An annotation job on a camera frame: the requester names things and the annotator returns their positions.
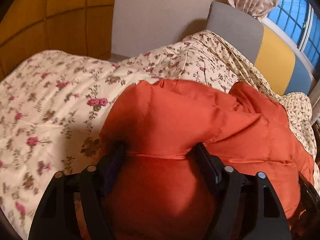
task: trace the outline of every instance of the metal screw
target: metal screw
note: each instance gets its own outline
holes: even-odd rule
[[[224,167],[224,170],[226,172],[233,172],[235,169],[232,166],[227,165],[227,166]]]
[[[62,171],[58,171],[55,175],[55,178],[61,178],[63,176],[63,172]]]
[[[96,169],[97,169],[97,168],[96,168],[95,165],[90,165],[90,166],[87,168],[87,171],[93,172],[93,171],[95,171]]]
[[[265,179],[267,176],[264,172],[258,172],[258,177],[259,178],[262,178],[262,179]]]

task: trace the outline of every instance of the floral bedspread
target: floral bedspread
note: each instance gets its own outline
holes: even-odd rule
[[[97,163],[100,129],[121,92],[140,80],[161,78],[193,80],[224,92],[239,80],[251,84],[285,107],[292,132],[315,158],[308,97],[276,95],[245,57],[210,31],[117,64],[43,51],[0,83],[0,206],[23,239],[53,174]],[[320,192],[316,165],[314,177]]]

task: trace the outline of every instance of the window frame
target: window frame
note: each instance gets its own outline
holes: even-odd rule
[[[311,4],[308,2],[308,0],[305,0],[305,1],[307,2],[308,6],[307,6],[307,14],[306,14],[305,20],[303,22],[303,26],[300,26],[300,24],[297,22],[297,20],[293,19],[293,17],[290,15],[291,10],[290,10],[290,12],[288,12],[287,10],[285,10],[283,8],[282,4],[277,5],[277,7],[279,7],[279,9],[280,9],[277,21],[279,21],[279,17],[281,15],[281,12],[283,11],[288,16],[286,26],[288,24],[289,19],[292,19],[295,22],[296,25],[292,31],[292,35],[294,34],[294,30],[295,30],[296,26],[302,27],[302,34],[299,38],[298,45],[292,40],[292,38],[290,36],[287,35],[287,33],[285,33],[285,31],[283,31],[276,23],[274,23],[272,20],[270,20],[268,18],[269,14],[263,18],[262,22],[266,26],[268,26],[270,29],[272,29],[275,33],[277,33],[284,40],[284,42],[286,42],[287,45],[289,45],[291,47],[291,49],[295,52],[297,57],[301,60],[301,62],[304,64],[304,66],[308,70],[309,75],[311,77],[311,81],[314,82],[315,81],[314,75],[316,74],[316,69],[312,65],[312,63],[310,62],[308,57],[303,52],[307,43],[308,43],[309,37],[310,37],[313,16],[314,16],[314,10],[313,10]]]

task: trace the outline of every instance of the pink flower print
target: pink flower print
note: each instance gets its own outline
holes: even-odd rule
[[[36,146],[38,144],[38,137],[29,137],[27,140],[27,145],[30,147]]]
[[[99,106],[106,106],[107,103],[108,103],[108,100],[106,98],[99,99]]]
[[[225,86],[221,85],[221,88],[224,90],[225,93],[227,92],[227,88]]]
[[[157,75],[152,75],[151,78],[159,78],[159,79],[163,79],[163,77],[157,76]]]
[[[178,62],[176,62],[176,63],[174,63],[171,67],[177,67],[178,65],[179,65],[179,61]]]
[[[15,202],[15,205],[16,205],[17,210],[20,212],[20,215],[22,217],[24,217],[26,215],[25,207],[17,201]]]
[[[44,161],[39,161],[38,162],[38,169],[37,169],[38,175],[41,176],[43,174],[43,170],[45,170],[45,169],[50,171],[51,170],[51,163],[45,164]]]
[[[69,82],[60,82],[60,81],[57,81],[57,88],[64,88],[66,87],[67,85],[69,84]]]
[[[41,75],[41,78],[44,79],[47,75],[49,75],[49,73],[47,73],[47,72],[46,72],[46,73],[43,73],[43,74]]]
[[[151,67],[151,68],[148,68],[147,70],[146,70],[146,72],[150,72],[150,73],[153,73],[153,67]]]
[[[98,106],[100,103],[100,100],[97,98],[91,98],[88,100],[87,105],[88,106]]]
[[[113,63],[112,66],[115,67],[116,69],[120,68],[120,66],[116,63]]]
[[[17,113],[14,117],[15,120],[20,120],[23,117],[22,113]]]

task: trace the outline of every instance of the black mount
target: black mount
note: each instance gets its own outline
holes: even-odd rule
[[[250,176],[224,166],[202,143],[193,147],[192,153],[210,193],[219,202],[204,240],[292,239],[279,198],[263,172]],[[91,240],[116,240],[100,199],[111,192],[124,156],[125,145],[120,143],[97,166],[72,175],[58,171],[39,203],[28,239],[82,240],[74,205],[74,193],[79,192]]]

